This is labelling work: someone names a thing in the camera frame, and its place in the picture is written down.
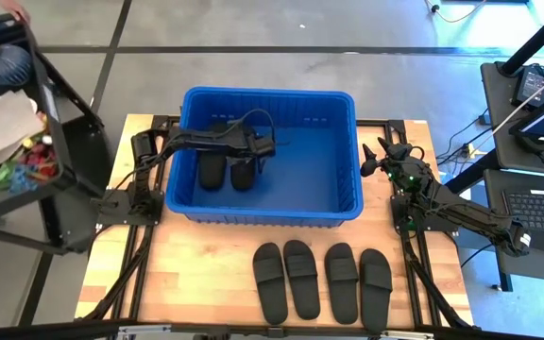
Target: wooden table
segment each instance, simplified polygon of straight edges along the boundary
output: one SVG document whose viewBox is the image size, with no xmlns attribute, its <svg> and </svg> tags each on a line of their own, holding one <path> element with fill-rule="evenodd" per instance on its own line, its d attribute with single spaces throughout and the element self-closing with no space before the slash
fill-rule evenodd
<svg viewBox="0 0 544 340">
<path fill-rule="evenodd" d="M 116 185 L 133 169 L 129 139 L 133 134 L 150 128 L 152 117 L 145 114 L 127 116 L 110 178 L 111 186 Z M 427 123 L 405 121 L 405 126 L 409 143 L 423 147 L 425 160 L 432 165 L 437 175 Z M 380 127 L 358 127 L 358 143 L 366 143 L 377 154 L 383 154 L 377 142 L 380 136 L 383 136 Z M 168 169 L 164 174 L 162 188 L 166 188 Z M 155 228 L 152 240 L 139 320 L 207 325 L 266 325 L 253 278 L 253 254 L 263 243 L 274 242 L 282 248 L 286 241 L 297 239 L 308 244 L 316 258 L 321 311 L 315 320 L 300 319 L 287 282 L 289 316 L 283 326 L 363 327 L 360 320 L 352 325 L 339 325 L 331 312 L 323 260 L 329 247 L 346 242 L 352 247 L 356 263 L 366 248 L 378 249 L 385 255 L 392 268 L 394 285 L 388 329 L 413 328 L 400 238 L 392 227 L 389 209 L 392 193 L 390 182 L 386 174 L 378 171 L 374 176 L 363 178 L 363 190 L 363 213 L 358 219 L 334 229 L 197 224 L 163 207 L 162 219 Z M 121 268 L 127 238 L 128 226 L 114 226 L 102 233 L 93 244 L 76 307 L 77 317 L 89 313 L 114 284 Z M 457 313 L 472 323 L 454 243 L 441 232 L 426 232 L 426 238 L 436 285 Z M 418 279 L 417 283 L 424 323 L 431 324 L 425 289 Z M 128 315 L 132 291 L 133 283 L 130 282 L 122 316 Z"/>
</svg>

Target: white cable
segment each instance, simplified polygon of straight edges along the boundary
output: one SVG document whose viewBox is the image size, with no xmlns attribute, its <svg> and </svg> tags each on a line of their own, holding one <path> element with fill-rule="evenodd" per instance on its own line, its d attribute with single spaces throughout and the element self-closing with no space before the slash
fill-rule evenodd
<svg viewBox="0 0 544 340">
<path fill-rule="evenodd" d="M 459 19 L 450 20 L 450 19 L 445 18 L 444 15 L 442 15 L 442 13 L 440 13 L 440 9 L 438 9 L 436 12 L 433 12 L 433 14 L 437 14 L 440 18 L 442 18 L 442 20 L 444 20 L 447 23 L 451 23 L 451 24 L 458 23 L 461 20 L 467 18 L 469 15 L 473 14 L 473 12 L 478 10 L 486 1 L 488 1 L 488 0 L 482 0 L 482 2 L 480 4 L 476 5 L 476 7 L 471 10 L 471 12 L 469 12 L 468 14 L 466 14 L 465 16 L 463 16 L 463 17 L 461 17 Z M 427 2 L 427 4 L 430 7 L 434 6 L 434 4 L 432 4 L 432 2 L 430 0 L 425 0 L 425 2 Z"/>
<path fill-rule="evenodd" d="M 514 114 L 518 113 L 518 111 L 521 110 L 521 108 L 523 108 L 526 104 L 528 104 L 529 101 L 531 101 L 534 97 L 536 97 L 537 94 L 540 94 L 542 91 L 544 90 L 544 85 L 543 87 L 541 87 L 540 89 L 536 90 L 535 93 L 533 93 L 533 95 L 529 96 L 526 100 L 524 100 L 523 103 L 519 104 L 519 106 L 513 110 L 513 112 L 509 113 L 509 115 L 507 116 L 507 118 L 505 118 L 498 126 L 497 128 L 493 129 L 492 130 L 492 133 L 490 134 L 490 136 L 486 137 L 485 140 L 483 140 L 481 143 L 480 143 L 480 146 L 478 146 L 475 150 L 473 150 L 470 155 L 473 155 L 476 153 L 476 151 L 480 151 L 480 147 L 482 147 L 482 145 L 484 145 L 486 142 L 488 142 L 489 139 L 492 138 L 492 136 L 494 136 L 497 132 L 499 132 L 499 130 L 505 125 L 507 124 L 507 122 L 509 122 L 509 120 L 511 119 L 511 117 L 514 116 Z"/>
</svg>

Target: person's hand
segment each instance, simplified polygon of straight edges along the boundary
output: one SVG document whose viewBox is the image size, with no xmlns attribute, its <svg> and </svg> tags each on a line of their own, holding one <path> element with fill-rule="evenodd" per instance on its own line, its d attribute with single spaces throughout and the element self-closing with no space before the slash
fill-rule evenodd
<svg viewBox="0 0 544 340">
<path fill-rule="evenodd" d="M 18 0 L 0 0 L 0 6 L 11 14 L 16 21 L 24 20 L 30 24 L 30 15 L 26 9 L 18 3 Z"/>
</svg>

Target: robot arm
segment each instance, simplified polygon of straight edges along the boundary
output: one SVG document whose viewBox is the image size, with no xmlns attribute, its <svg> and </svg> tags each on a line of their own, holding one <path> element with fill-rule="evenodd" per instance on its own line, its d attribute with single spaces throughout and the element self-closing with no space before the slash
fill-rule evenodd
<svg viewBox="0 0 544 340">
<path fill-rule="evenodd" d="M 370 176 L 381 168 L 404 193 L 406 207 L 402 211 L 416 225 L 421 224 L 427 216 L 436 215 L 483 235 L 509 256 L 528 254 L 530 234 L 518 220 L 451 193 L 435 180 L 428 163 L 411 156 L 413 147 L 410 144 L 389 144 L 382 138 L 379 143 L 386 153 L 380 161 L 363 144 L 366 160 L 361 167 L 361 175 Z"/>
</svg>

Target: blue basket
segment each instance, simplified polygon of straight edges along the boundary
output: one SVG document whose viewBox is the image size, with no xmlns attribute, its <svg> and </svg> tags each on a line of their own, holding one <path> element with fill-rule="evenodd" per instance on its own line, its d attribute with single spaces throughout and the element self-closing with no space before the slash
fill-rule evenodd
<svg viewBox="0 0 544 340">
<path fill-rule="evenodd" d="M 165 201 L 196 222 L 338 227 L 363 210 L 353 99 L 346 93 L 260 89 L 191 89 L 184 97 L 181 128 L 206 130 L 253 109 L 270 112 L 277 154 L 253 188 L 238 192 L 226 169 L 216 192 L 200 187 L 194 150 L 174 155 Z M 269 133 L 264 114 L 246 119 Z"/>
</svg>

